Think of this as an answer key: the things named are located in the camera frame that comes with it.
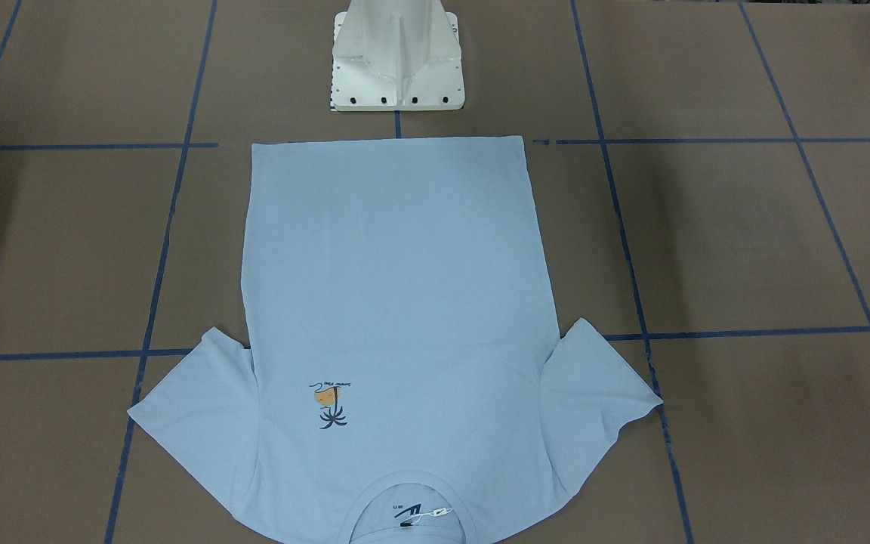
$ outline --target t-shirt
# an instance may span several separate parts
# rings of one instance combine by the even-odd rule
[[[284,544],[497,542],[662,402],[560,340],[519,137],[255,144],[242,294],[130,414]]]

